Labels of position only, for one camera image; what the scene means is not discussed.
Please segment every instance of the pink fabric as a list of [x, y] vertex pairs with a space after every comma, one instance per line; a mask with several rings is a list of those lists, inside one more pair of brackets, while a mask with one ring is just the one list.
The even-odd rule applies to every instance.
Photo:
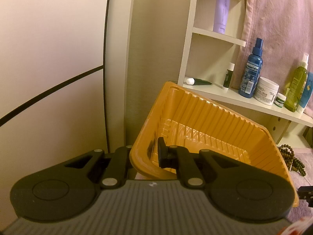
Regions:
[[[313, 0], [247, 0], [242, 40], [234, 69], [232, 87], [238, 89], [256, 38], [263, 42], [261, 76], [276, 82], [284, 94], [303, 53], [309, 54], [313, 71]], [[305, 113], [313, 117], [313, 100]]]
[[[313, 152], [311, 148], [293, 148], [295, 157], [303, 162], [306, 166], [306, 176], [302, 177], [299, 172], [291, 171], [291, 179], [298, 189], [300, 186], [313, 185]], [[299, 206], [292, 208], [288, 214], [288, 219], [291, 222], [299, 220], [301, 217], [313, 217], [313, 208], [308, 207], [308, 203], [305, 200], [299, 201]]]

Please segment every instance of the white lid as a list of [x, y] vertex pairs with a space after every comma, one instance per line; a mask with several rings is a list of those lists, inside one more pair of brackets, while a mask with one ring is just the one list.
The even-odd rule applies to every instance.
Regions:
[[269, 79], [266, 79], [264, 77], [260, 77], [259, 83], [261, 83], [262, 85], [267, 86], [268, 88], [273, 89], [273, 90], [279, 89], [279, 85], [277, 85], [275, 82], [273, 82]]
[[278, 97], [278, 98], [281, 99], [281, 100], [286, 100], [286, 96], [284, 96], [284, 95], [281, 94], [281, 93], [277, 93], [276, 97]]
[[309, 54], [308, 53], [303, 53], [303, 58], [302, 58], [302, 61], [301, 61], [303, 63], [301, 64], [301, 66], [307, 69], [308, 68], [308, 61], [309, 61]]
[[235, 68], [235, 64], [232, 63], [232, 62], [230, 62], [230, 63], [228, 64], [228, 68], [227, 68], [227, 69], [230, 70], [230, 71], [233, 71], [234, 68]]
[[188, 78], [188, 79], [186, 80], [186, 83], [187, 83], [188, 85], [193, 85], [193, 84], [195, 83], [195, 80], [194, 80], [194, 78]]
[[302, 107], [299, 105], [298, 108], [297, 108], [297, 111], [298, 111], [300, 114], [302, 114], [303, 111], [304, 111], [304, 108], [302, 108]]

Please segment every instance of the light blue bottle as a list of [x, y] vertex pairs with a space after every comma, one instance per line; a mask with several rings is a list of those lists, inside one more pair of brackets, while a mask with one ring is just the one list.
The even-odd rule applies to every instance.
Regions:
[[303, 89], [303, 93], [299, 102], [299, 106], [297, 108], [297, 111], [302, 114], [306, 105], [309, 102], [309, 99], [311, 98], [313, 90], [313, 72], [308, 73], [308, 79], [306, 80], [306, 86]]
[[256, 84], [260, 78], [260, 71], [263, 64], [262, 59], [262, 46], [263, 40], [256, 38], [255, 46], [252, 50], [252, 54], [248, 56], [247, 64], [244, 74], [242, 76], [239, 94], [251, 98], [256, 88]]

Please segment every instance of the pink towel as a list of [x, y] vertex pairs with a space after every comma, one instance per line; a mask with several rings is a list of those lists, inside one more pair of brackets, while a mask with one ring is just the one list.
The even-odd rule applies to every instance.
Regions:
[[[313, 71], [313, 0], [247, 0], [242, 40], [234, 70], [232, 87], [238, 89], [242, 73], [256, 38], [262, 38], [261, 77], [276, 82], [285, 94], [303, 53], [309, 54], [309, 71]], [[313, 100], [305, 110], [313, 117]]]

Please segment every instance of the purple tube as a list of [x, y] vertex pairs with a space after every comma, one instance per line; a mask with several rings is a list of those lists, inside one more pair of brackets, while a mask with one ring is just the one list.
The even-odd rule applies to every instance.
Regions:
[[230, 0], [216, 0], [213, 31], [225, 34]]

